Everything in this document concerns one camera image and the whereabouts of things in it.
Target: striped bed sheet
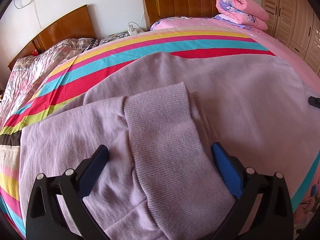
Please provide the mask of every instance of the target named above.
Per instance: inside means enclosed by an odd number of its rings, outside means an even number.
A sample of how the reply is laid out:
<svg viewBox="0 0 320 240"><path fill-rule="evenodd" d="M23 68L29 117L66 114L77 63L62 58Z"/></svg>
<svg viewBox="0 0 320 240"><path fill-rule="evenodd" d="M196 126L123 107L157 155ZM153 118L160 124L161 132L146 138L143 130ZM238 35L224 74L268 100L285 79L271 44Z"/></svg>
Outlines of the striped bed sheet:
<svg viewBox="0 0 320 240"><path fill-rule="evenodd" d="M183 58L273 55L248 36L227 28L192 27L142 33L99 46L56 67L31 100L0 132L0 210L25 236L19 202L22 128L39 122L129 63L156 52Z"/></svg>

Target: closet door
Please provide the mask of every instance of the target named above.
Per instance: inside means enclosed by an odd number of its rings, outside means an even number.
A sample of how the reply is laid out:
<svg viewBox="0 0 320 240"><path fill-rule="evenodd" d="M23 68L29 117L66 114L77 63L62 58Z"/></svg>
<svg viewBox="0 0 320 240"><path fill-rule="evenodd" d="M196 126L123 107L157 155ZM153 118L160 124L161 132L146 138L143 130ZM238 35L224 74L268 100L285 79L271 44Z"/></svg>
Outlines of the closet door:
<svg viewBox="0 0 320 240"><path fill-rule="evenodd" d="M296 19L291 40L305 52L310 42L313 9L307 0L297 0Z"/></svg>
<svg viewBox="0 0 320 240"><path fill-rule="evenodd" d="M318 74L320 70L320 21L315 13L313 13L313 27L310 36L304 61Z"/></svg>
<svg viewBox="0 0 320 240"><path fill-rule="evenodd" d="M262 7L269 15L269 20L267 21L268 30L265 32L273 37L278 19L279 0L263 0Z"/></svg>
<svg viewBox="0 0 320 240"><path fill-rule="evenodd" d="M296 17L296 0L279 0L278 20L274 38L289 46L294 20Z"/></svg>

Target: louvered door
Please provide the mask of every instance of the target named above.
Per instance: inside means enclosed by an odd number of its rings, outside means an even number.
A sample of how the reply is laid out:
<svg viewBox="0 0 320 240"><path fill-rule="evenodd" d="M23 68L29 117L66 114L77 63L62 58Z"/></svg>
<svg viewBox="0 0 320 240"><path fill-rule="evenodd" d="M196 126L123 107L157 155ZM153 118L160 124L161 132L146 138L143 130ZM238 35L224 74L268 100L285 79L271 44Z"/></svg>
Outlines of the louvered door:
<svg viewBox="0 0 320 240"><path fill-rule="evenodd" d="M294 20L296 17L296 0L279 0L278 20L274 38L289 46Z"/></svg>
<svg viewBox="0 0 320 240"><path fill-rule="evenodd" d="M304 61L312 68L315 73L320 70L320 21L316 14L313 14L313 28L311 39Z"/></svg>
<svg viewBox="0 0 320 240"><path fill-rule="evenodd" d="M296 19L291 40L305 52L311 37L313 9L307 0L297 0Z"/></svg>
<svg viewBox="0 0 320 240"><path fill-rule="evenodd" d="M268 30L266 30L266 33L273 37L278 19L279 0L263 0L262 7L269 15L269 20L267 21Z"/></svg>

